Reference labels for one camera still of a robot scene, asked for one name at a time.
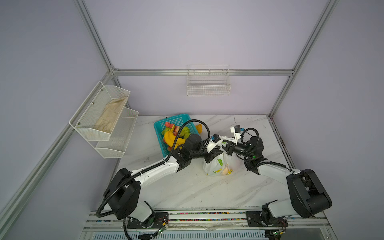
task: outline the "yellow banana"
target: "yellow banana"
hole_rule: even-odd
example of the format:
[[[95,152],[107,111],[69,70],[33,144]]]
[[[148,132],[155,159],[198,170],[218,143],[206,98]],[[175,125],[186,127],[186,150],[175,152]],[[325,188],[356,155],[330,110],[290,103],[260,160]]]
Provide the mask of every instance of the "yellow banana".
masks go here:
[[[173,130],[175,129],[175,126],[173,126],[171,128],[171,130],[165,132],[164,134],[164,141],[168,144],[168,146],[172,147],[173,146],[173,142],[175,141],[175,138],[176,136],[173,135]],[[178,138],[177,139],[177,142],[176,142],[176,146],[175,148],[180,145],[180,144],[184,144],[185,143],[185,139],[182,139],[182,138]]]

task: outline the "white marble tabletop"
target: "white marble tabletop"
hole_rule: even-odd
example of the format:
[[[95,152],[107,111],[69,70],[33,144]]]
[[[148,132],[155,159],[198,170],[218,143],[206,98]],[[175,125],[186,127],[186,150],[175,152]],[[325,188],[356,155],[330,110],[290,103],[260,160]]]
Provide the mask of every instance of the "white marble tabletop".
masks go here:
[[[118,169],[139,169],[163,158],[157,140],[154,122],[166,116],[139,116],[127,151]],[[211,135],[230,136],[230,127],[240,125],[258,130],[264,144],[264,157],[287,164],[271,125],[265,115],[201,115],[190,116],[205,122]],[[203,127],[202,138],[207,137]],[[193,159],[181,171],[165,176],[141,189],[140,200],[147,201],[155,210],[198,209],[259,209],[267,202],[289,197],[281,183],[246,171],[242,160],[240,168],[230,175],[210,177],[203,170],[204,159]]]

